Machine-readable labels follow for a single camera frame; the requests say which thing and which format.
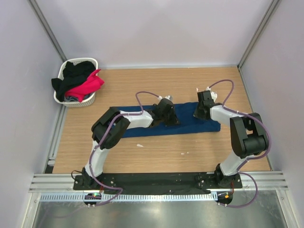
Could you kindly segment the blue t shirt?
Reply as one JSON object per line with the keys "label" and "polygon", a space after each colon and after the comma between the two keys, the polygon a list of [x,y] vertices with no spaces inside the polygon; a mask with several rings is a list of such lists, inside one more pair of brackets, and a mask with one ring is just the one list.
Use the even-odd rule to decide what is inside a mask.
{"label": "blue t shirt", "polygon": [[201,120],[193,116],[197,104],[197,102],[188,102],[174,105],[179,125],[165,126],[164,123],[160,123],[152,128],[133,128],[127,130],[123,138],[219,132],[221,130],[219,122]]}

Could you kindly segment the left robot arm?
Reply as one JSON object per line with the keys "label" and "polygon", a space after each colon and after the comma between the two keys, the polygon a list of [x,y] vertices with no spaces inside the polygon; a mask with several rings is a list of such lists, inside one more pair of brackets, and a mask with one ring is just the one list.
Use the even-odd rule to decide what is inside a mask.
{"label": "left robot arm", "polygon": [[159,103],[151,109],[126,112],[116,107],[110,107],[104,115],[92,126],[92,152],[88,163],[82,169],[81,186],[94,189],[101,181],[103,166],[111,148],[115,147],[127,130],[153,128],[161,123],[166,126],[179,125],[172,97],[159,97]]}

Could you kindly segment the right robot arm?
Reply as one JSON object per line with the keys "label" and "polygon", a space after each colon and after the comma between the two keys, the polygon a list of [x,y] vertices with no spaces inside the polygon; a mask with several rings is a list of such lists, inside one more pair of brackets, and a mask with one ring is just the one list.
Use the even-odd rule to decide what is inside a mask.
{"label": "right robot arm", "polygon": [[198,104],[194,117],[213,120],[230,128],[231,154],[216,166],[215,184],[222,188],[230,187],[237,179],[238,171],[248,160],[265,152],[269,138],[258,113],[241,113],[216,103],[216,93],[205,90],[197,92]]}

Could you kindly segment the white laundry basket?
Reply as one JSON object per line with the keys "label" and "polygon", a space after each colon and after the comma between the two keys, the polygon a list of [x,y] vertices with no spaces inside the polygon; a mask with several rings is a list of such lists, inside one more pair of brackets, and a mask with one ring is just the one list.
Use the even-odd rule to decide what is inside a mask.
{"label": "white laundry basket", "polygon": [[65,61],[58,76],[51,79],[54,100],[66,107],[85,107],[95,101],[96,84],[93,75],[98,73],[98,62],[91,57]]}

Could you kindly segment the pink t shirt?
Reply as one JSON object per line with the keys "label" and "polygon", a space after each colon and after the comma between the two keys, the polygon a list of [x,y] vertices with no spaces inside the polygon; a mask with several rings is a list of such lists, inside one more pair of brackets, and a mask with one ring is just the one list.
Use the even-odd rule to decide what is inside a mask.
{"label": "pink t shirt", "polygon": [[87,80],[81,84],[80,86],[77,86],[75,88],[70,89],[65,93],[65,96],[85,96],[87,94],[92,94],[99,90],[101,86],[105,83],[104,80],[102,80],[98,73],[101,71],[101,69],[97,69],[93,71]]}

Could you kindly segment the grey t shirt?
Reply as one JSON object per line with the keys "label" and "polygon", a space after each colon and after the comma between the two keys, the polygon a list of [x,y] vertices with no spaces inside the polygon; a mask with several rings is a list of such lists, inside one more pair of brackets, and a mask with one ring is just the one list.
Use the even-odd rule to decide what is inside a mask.
{"label": "grey t shirt", "polygon": [[64,102],[82,102],[85,99],[88,99],[91,95],[87,94],[85,96],[80,96],[80,97],[76,97],[76,96],[65,96],[64,98]]}

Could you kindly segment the black t shirt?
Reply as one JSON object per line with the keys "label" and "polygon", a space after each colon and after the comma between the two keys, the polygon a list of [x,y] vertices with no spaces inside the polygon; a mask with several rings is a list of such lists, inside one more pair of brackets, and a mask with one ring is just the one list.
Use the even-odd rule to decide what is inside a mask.
{"label": "black t shirt", "polygon": [[67,62],[63,69],[63,79],[51,79],[52,86],[56,91],[56,98],[58,101],[63,102],[65,93],[72,88],[83,84],[89,75],[96,70],[92,62],[84,61],[74,65],[72,62]]}

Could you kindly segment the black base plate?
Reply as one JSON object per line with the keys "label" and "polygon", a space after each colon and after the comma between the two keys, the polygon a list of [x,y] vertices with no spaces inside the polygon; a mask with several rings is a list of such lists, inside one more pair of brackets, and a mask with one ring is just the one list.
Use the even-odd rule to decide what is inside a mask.
{"label": "black base plate", "polygon": [[97,178],[124,195],[208,194],[213,189],[241,189],[240,175],[218,179],[214,173],[103,173]]}

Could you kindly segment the aluminium frame rail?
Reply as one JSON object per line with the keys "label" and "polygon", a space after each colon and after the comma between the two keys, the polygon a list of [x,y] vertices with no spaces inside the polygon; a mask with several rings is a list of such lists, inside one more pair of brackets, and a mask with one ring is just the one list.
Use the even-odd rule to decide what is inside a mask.
{"label": "aluminium frame rail", "polygon": [[36,174],[32,179],[31,192],[98,191],[104,189],[113,194],[117,188],[123,194],[166,195],[197,194],[211,190],[244,189],[286,190],[285,177],[280,171],[253,171],[219,179],[211,172],[184,173],[106,173],[95,180],[86,181],[81,174]]}

